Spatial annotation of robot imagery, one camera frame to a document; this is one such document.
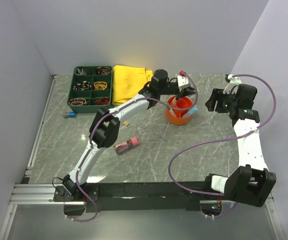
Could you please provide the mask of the grey rolled item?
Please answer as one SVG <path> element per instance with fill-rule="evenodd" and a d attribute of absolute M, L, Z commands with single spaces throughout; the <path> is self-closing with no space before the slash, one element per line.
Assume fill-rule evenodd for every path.
<path fill-rule="evenodd" d="M 86 72 L 82 68 L 75 68 L 75 75 L 77 76 L 86 76 Z"/>

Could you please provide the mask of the dark brown rolled tie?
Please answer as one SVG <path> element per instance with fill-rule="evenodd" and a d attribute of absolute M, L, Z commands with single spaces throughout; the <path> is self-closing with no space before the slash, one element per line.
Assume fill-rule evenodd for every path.
<path fill-rule="evenodd" d="M 112 72 L 112 69 L 108 66 L 99 66 L 95 70 L 95 74 L 101 75 L 101 76 L 110 75 L 111 72 Z"/>

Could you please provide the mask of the yellow folded cloth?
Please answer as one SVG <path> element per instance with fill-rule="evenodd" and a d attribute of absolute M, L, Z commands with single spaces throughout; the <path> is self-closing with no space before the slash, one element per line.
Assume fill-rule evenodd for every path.
<path fill-rule="evenodd" d="M 151 81 L 152 70 L 140 67 L 116 65 L 113 67 L 112 105 L 119 106 L 133 98 Z"/>

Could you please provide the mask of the clear tube blue cap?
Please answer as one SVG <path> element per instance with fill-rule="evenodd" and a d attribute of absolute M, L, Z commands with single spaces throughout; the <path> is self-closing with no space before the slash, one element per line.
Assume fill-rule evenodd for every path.
<path fill-rule="evenodd" d="M 188 112 L 186 113 L 186 116 L 190 117 L 191 115 L 195 114 L 197 111 L 198 111 L 198 107 L 195 105 L 190 110 L 188 110 Z"/>

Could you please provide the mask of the yellow black rolled tie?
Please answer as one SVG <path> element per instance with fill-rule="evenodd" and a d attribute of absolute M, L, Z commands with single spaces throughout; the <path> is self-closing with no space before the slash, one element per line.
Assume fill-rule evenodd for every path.
<path fill-rule="evenodd" d="M 104 91 L 109 88 L 108 83 L 105 81 L 96 81 L 93 83 L 94 85 L 94 90 L 96 91 Z"/>

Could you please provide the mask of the orange navy rolled tie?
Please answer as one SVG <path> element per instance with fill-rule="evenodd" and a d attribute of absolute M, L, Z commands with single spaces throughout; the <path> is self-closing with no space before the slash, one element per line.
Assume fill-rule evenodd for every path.
<path fill-rule="evenodd" d="M 108 105 L 109 103 L 110 103 L 109 98 L 106 96 L 103 98 L 97 99 L 95 101 L 95 105 L 97 106 L 105 106 L 105 105 Z"/>

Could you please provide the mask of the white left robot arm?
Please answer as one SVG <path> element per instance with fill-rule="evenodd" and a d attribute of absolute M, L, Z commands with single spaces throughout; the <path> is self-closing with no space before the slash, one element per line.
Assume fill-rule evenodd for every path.
<path fill-rule="evenodd" d="M 86 183 L 91 169 L 104 150 L 116 142 L 120 124 L 155 106 L 162 95 L 174 95 L 176 99 L 195 95 L 195 100 L 198 99 L 196 84 L 187 73 L 181 71 L 175 81 L 170 81 L 167 71 L 156 70 L 151 80 L 129 101 L 111 109 L 101 108 L 97 111 L 89 130 L 87 146 L 76 166 L 63 177 L 63 189 L 57 192 L 66 194 L 72 201 L 80 200 L 84 194 L 81 185 Z"/>

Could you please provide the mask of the blue grey cylinder object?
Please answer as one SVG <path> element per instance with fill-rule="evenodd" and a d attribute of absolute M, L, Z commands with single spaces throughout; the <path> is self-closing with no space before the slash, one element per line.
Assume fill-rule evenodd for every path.
<path fill-rule="evenodd" d="M 75 118 L 76 117 L 76 113 L 75 112 L 64 112 L 63 113 L 63 118 Z"/>

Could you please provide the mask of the aluminium rail frame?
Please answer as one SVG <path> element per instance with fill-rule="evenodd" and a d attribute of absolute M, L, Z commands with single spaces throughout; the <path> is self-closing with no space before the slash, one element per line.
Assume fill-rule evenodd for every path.
<path fill-rule="evenodd" d="M 0 240 L 6 240 L 9 236 L 12 235 L 11 228 L 13 226 L 13 220 L 16 216 L 16 210 L 18 206 L 24 205 L 62 205 L 64 207 L 64 215 L 71 222 L 81 223 L 81 219 L 76 215 L 76 213 L 96 213 L 101 212 L 98 211 L 98 207 L 96 203 L 92 200 L 92 198 L 83 194 L 76 200 L 71 200 L 67 194 L 59 194 L 57 190 L 62 190 L 62 184 L 28 184 L 27 181 L 30 175 L 26 174 L 23 178 L 21 184 L 16 184 L 14 186 L 14 190 L 10 199 L 8 212 L 9 216 L 5 218 L 1 233 Z M 173 181 L 153 181 L 154 182 L 173 182 Z M 206 191 L 202 191 L 202 187 L 206 187 L 210 185 L 210 182 L 205 181 L 184 181 L 182 183 L 175 183 L 181 188 L 181 184 L 185 187 L 182 188 L 186 191 L 192 191 L 197 194 L 207 194 Z M 175 210 L 184 210 L 188 212 L 199 212 L 201 216 L 205 219 L 211 219 L 214 221 L 215 219 L 222 218 L 230 214 L 237 205 L 240 203 L 234 202 L 231 200 L 218 200 L 217 202 L 206 202 L 202 201 L 200 203 L 199 211 L 187 211 L 184 209 L 160 209 L 160 210 L 109 210 L 111 212 L 132 212 L 132 211 L 147 211 L 148 213 L 152 212 L 162 212 L 162 211 L 175 211 Z"/>

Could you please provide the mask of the green compartment tray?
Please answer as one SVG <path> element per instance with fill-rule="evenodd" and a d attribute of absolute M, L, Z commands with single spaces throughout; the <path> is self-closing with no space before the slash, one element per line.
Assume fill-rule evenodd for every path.
<path fill-rule="evenodd" d="M 77 114 L 96 113 L 112 107 L 113 68 L 77 66 L 74 68 L 67 105 Z"/>

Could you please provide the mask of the orange round divided container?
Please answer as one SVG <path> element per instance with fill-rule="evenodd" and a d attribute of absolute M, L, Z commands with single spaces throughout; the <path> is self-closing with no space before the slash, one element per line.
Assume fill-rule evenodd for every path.
<path fill-rule="evenodd" d="M 170 105 L 174 98 L 175 96 L 172 96 L 168 100 L 168 103 Z M 172 123 L 173 125 L 182 126 L 182 125 L 187 124 L 191 120 L 192 116 L 188 118 L 182 118 L 182 116 L 188 111 L 188 110 L 183 110 L 183 109 L 193 107 L 193 102 L 189 98 L 182 97 L 181 99 L 177 100 L 176 106 L 173 106 L 173 107 L 180 109 L 180 110 L 173 109 L 177 117 L 172 116 L 170 112 L 167 110 L 167 108 L 165 109 L 165 116 L 170 123 Z"/>

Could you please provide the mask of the black white rolled tie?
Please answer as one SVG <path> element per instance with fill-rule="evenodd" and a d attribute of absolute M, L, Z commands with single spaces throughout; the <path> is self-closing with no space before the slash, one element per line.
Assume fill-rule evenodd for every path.
<path fill-rule="evenodd" d="M 89 91 L 92 89 L 92 84 L 89 81 L 82 81 L 76 83 L 72 89 L 74 91 Z"/>

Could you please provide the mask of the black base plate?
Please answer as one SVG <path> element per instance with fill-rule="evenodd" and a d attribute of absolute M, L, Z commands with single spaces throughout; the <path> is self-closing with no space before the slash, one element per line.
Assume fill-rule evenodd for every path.
<path fill-rule="evenodd" d="M 186 191 L 173 182 L 98 182 L 82 189 L 98 211 L 177 210 L 199 211 L 200 203 L 226 200 L 216 195 Z"/>

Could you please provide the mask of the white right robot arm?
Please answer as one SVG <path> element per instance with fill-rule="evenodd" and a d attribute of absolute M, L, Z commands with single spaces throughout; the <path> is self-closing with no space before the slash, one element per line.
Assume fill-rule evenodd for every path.
<path fill-rule="evenodd" d="M 228 200 L 261 207 L 273 186 L 276 175 L 264 161 L 258 127 L 259 113 L 252 109 L 257 89 L 239 84 L 228 89 L 215 88 L 206 107 L 210 112 L 228 113 L 238 146 L 238 168 L 229 176 L 210 174 L 203 187 L 204 196 L 216 198 L 220 193 Z"/>

